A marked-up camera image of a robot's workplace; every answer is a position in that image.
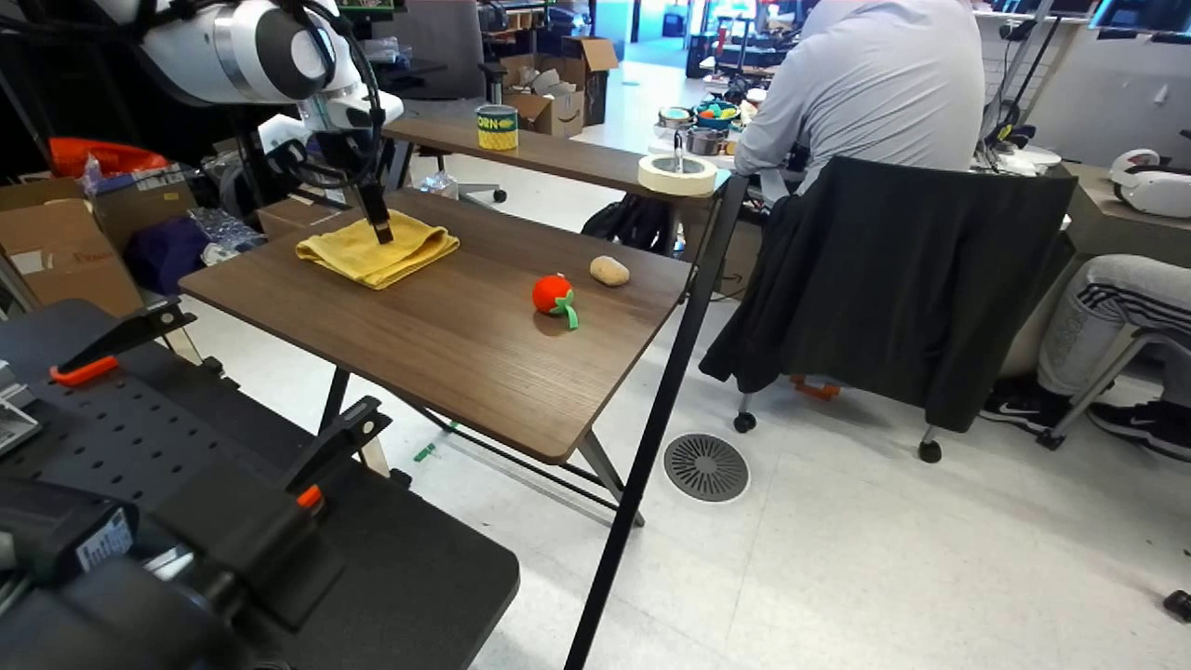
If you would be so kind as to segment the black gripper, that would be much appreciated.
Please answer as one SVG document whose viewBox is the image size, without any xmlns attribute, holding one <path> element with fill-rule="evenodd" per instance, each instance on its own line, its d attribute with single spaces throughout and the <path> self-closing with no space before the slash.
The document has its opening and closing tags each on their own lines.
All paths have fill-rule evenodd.
<svg viewBox="0 0 1191 670">
<path fill-rule="evenodd" d="M 307 136 L 301 172 L 316 187 L 358 191 L 365 218 L 381 245 L 395 242 L 384 199 L 389 136 L 381 127 L 312 130 Z"/>
</svg>

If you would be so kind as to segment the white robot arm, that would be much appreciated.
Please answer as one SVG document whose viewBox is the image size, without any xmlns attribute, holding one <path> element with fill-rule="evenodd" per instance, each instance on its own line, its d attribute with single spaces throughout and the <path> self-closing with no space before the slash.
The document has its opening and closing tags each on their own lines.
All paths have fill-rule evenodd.
<svg viewBox="0 0 1191 670">
<path fill-rule="evenodd" d="M 258 147 L 294 180 L 363 196 L 370 233 L 395 237 L 381 187 L 389 94 L 334 0 L 92 0 L 151 75 L 188 104 L 258 104 Z"/>
</svg>

